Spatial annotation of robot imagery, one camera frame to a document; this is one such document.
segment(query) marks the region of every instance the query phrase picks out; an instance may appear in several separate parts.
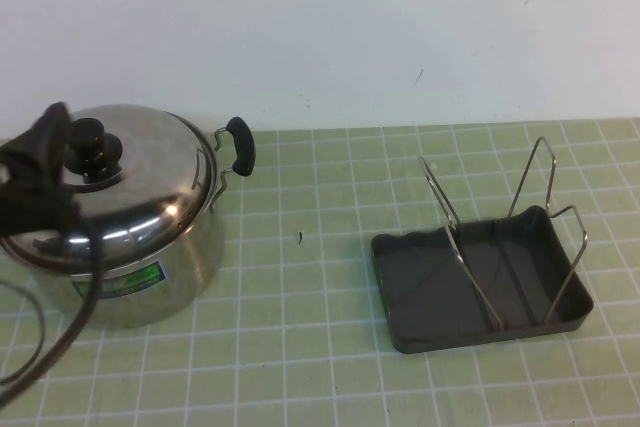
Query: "pot handle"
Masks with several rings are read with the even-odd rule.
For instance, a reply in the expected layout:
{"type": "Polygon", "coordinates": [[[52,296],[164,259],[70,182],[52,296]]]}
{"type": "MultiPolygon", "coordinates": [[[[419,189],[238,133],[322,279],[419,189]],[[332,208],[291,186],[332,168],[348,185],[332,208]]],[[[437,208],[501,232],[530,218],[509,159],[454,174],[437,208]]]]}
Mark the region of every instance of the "pot handle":
{"type": "Polygon", "coordinates": [[[236,148],[236,161],[231,168],[242,177],[249,177],[256,164],[256,144],[253,141],[253,134],[249,126],[240,117],[234,117],[225,128],[233,136],[233,143],[236,148]]]}
{"type": "Polygon", "coordinates": [[[231,172],[235,172],[242,177],[249,177],[256,164],[256,144],[247,123],[240,117],[234,117],[227,123],[226,127],[216,130],[214,133],[216,145],[213,148],[216,152],[220,150],[220,146],[222,145],[220,134],[225,132],[229,132],[233,137],[233,144],[236,149],[236,160],[230,169],[225,169],[220,172],[220,182],[222,185],[213,196],[213,199],[211,199],[211,204],[209,205],[211,212],[213,212],[215,201],[227,189],[225,176],[231,172]]]}

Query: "white wall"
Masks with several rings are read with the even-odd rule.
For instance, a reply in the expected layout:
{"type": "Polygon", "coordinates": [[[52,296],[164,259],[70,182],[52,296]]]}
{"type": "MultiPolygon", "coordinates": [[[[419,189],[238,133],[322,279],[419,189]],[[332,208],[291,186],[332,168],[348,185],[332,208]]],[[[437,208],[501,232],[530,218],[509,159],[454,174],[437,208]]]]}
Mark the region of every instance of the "white wall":
{"type": "Polygon", "coordinates": [[[640,0],[0,0],[0,137],[57,100],[207,129],[639,115],[639,59],[640,0]]]}

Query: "stainless steel pot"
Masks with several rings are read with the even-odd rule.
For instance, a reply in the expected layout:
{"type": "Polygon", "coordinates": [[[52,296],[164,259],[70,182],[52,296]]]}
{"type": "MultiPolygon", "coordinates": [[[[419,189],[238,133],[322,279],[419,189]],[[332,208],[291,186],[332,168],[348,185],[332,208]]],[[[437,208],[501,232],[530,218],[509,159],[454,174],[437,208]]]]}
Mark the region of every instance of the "stainless steel pot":
{"type": "MultiPolygon", "coordinates": [[[[105,282],[89,325],[138,327],[178,312],[209,284],[223,253],[216,201],[225,175],[251,174],[255,146],[236,117],[216,132],[213,148],[175,115],[134,105],[77,112],[64,182],[102,238],[105,282]],[[220,134],[233,135],[237,160],[219,170],[220,134]]],[[[2,247],[32,268],[45,294],[72,316],[91,279],[88,239],[40,231],[5,238],[2,247]],[[52,275],[56,266],[86,274],[52,275]]]]}

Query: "green label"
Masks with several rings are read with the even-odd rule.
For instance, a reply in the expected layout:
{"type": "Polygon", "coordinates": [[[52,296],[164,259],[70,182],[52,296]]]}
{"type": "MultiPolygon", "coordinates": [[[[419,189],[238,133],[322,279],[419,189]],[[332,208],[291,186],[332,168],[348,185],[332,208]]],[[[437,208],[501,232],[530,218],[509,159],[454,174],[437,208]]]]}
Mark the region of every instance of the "green label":
{"type": "MultiPolygon", "coordinates": [[[[113,299],[124,295],[140,292],[141,290],[152,287],[167,277],[160,265],[159,261],[149,264],[140,270],[131,272],[130,274],[107,279],[102,283],[102,292],[98,295],[99,299],[113,299]]],[[[87,295],[89,291],[89,282],[72,282],[75,289],[81,297],[87,295]]]]}

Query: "black handle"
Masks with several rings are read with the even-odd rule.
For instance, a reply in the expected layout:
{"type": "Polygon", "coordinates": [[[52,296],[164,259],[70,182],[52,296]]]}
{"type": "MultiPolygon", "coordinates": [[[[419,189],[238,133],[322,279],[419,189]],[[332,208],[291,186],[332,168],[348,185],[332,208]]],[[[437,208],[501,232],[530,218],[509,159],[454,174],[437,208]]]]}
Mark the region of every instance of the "black handle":
{"type": "Polygon", "coordinates": [[[238,158],[231,167],[242,177],[249,177],[256,164],[256,144],[251,129],[240,117],[234,117],[227,124],[227,132],[233,136],[238,158]]]}
{"type": "Polygon", "coordinates": [[[65,167],[91,183],[117,173],[118,161],[122,157],[122,142],[113,134],[104,131],[98,119],[77,119],[71,124],[69,149],[65,156],[65,167]]]}

